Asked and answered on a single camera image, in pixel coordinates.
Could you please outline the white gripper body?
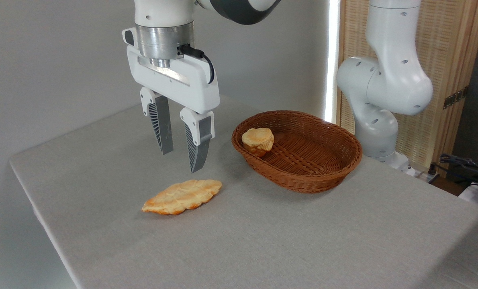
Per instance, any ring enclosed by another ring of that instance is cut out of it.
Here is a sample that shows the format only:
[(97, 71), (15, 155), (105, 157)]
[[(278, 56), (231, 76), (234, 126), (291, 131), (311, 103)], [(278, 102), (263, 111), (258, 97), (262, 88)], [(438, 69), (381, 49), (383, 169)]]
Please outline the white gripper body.
[(170, 60), (170, 67), (156, 67), (153, 61), (141, 55), (136, 29), (122, 31), (127, 46), (129, 68), (134, 80), (199, 114), (208, 113), (220, 104), (219, 85), (215, 77), (210, 81), (208, 62), (191, 55)]

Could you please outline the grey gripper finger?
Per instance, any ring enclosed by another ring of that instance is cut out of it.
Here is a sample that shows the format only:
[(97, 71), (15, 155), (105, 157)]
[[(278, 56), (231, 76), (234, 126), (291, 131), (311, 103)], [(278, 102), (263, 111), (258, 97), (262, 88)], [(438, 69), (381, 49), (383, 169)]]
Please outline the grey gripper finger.
[(210, 140), (215, 137), (214, 113), (198, 114), (183, 108), (180, 117), (185, 124), (190, 170), (194, 173), (204, 166)]
[(169, 99), (153, 90), (140, 90), (143, 114), (150, 118), (155, 137), (162, 154), (173, 151)]

